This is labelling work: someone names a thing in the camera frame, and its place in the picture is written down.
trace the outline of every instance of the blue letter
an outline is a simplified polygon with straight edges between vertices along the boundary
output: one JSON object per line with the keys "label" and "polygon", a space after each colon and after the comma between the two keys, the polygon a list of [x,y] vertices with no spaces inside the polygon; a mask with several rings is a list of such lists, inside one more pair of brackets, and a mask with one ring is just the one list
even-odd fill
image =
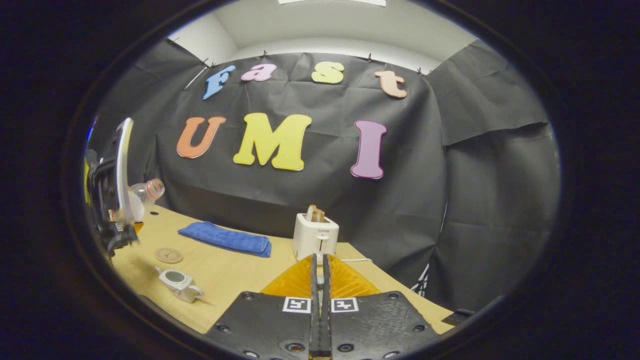
{"label": "blue letter", "polygon": [[207,79],[207,93],[204,94],[202,100],[206,100],[211,95],[219,92],[222,89],[222,84],[229,78],[229,72],[232,72],[235,68],[235,65],[229,65],[222,71],[209,76],[209,79]]}

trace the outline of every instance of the foam letter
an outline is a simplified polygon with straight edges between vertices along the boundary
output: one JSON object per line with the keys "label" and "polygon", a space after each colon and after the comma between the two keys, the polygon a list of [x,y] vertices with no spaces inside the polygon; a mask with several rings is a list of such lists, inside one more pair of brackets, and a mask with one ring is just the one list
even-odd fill
{"label": "foam letter", "polygon": [[209,126],[207,127],[207,132],[204,134],[202,141],[197,146],[191,146],[191,139],[193,138],[193,134],[195,134],[196,129],[198,129],[198,125],[204,122],[203,117],[191,117],[186,121],[186,125],[184,126],[184,130],[182,130],[182,134],[178,139],[178,145],[176,146],[176,150],[178,150],[178,155],[183,158],[195,159],[200,155],[204,154],[205,151],[211,145],[213,141],[213,136],[215,136],[216,131],[218,130],[218,126],[226,121],[223,117],[211,117],[209,118]]}
{"label": "foam letter", "polygon": [[316,64],[316,71],[311,73],[311,78],[316,83],[337,84],[344,79],[342,71],[344,65],[330,61],[322,61]]}
{"label": "foam letter", "polygon": [[404,78],[396,76],[391,70],[376,71],[373,74],[380,77],[380,86],[384,92],[394,97],[406,96],[406,91],[398,88],[398,83],[404,83]]}
{"label": "foam letter", "polygon": [[229,72],[232,72],[235,69],[235,65],[229,65],[221,71],[209,76],[209,79],[207,79],[207,93],[204,94],[202,100],[206,100],[210,98],[211,95],[219,92],[222,89],[222,84],[229,79]]}
{"label": "foam letter", "polygon": [[278,148],[278,154],[271,164],[275,168],[300,171],[305,167],[300,158],[302,137],[305,129],[311,124],[311,118],[306,115],[289,115],[278,126],[271,130],[271,124],[265,113],[251,113],[244,117],[246,130],[240,144],[240,150],[234,155],[234,163],[251,165],[255,160],[252,155],[253,145],[258,155],[260,165],[264,165]]}
{"label": "foam letter", "polygon": [[380,167],[380,142],[387,128],[383,124],[366,120],[358,120],[355,125],[360,130],[360,147],[358,161],[351,167],[351,175],[379,179],[384,174]]}
{"label": "foam letter", "polygon": [[277,68],[273,64],[258,64],[251,68],[251,71],[245,72],[241,79],[245,81],[265,81],[271,79],[271,74]]}

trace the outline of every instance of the wooden table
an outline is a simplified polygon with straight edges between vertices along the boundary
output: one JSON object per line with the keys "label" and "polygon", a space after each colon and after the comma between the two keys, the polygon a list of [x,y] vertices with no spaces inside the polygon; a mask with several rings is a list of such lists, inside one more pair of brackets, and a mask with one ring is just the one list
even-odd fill
{"label": "wooden table", "polygon": [[[225,312],[242,291],[260,292],[267,284],[295,264],[292,240],[268,236],[271,257],[224,250],[178,235],[178,230],[199,221],[168,209],[155,206],[158,215],[145,215],[145,224],[138,233],[140,244],[116,250],[113,265],[132,290],[153,300],[174,318],[194,330],[205,333]],[[162,247],[176,249],[184,259],[167,264],[156,259],[154,252]],[[363,256],[348,243],[338,243],[338,259],[362,259]],[[371,261],[349,262],[380,291],[400,291],[420,314],[441,334],[452,328],[441,320],[451,315],[444,309],[393,279]],[[193,276],[204,296],[194,303],[178,299],[158,279],[155,266],[176,269]]]}

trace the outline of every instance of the blue towel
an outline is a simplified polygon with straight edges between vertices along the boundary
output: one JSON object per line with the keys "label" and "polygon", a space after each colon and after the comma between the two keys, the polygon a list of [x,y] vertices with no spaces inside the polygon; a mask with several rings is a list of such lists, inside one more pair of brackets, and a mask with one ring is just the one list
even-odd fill
{"label": "blue towel", "polygon": [[244,252],[262,258],[271,256],[271,243],[266,236],[225,230],[210,222],[194,222],[184,229],[178,230],[178,234],[227,250]]}

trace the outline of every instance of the plastic bottle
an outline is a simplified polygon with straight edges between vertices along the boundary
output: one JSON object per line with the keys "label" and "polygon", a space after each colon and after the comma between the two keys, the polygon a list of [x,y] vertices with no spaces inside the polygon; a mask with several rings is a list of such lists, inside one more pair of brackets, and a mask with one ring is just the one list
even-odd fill
{"label": "plastic bottle", "polygon": [[133,220],[141,222],[145,214],[164,194],[164,184],[160,179],[151,179],[146,183],[129,187],[129,202],[133,210]]}

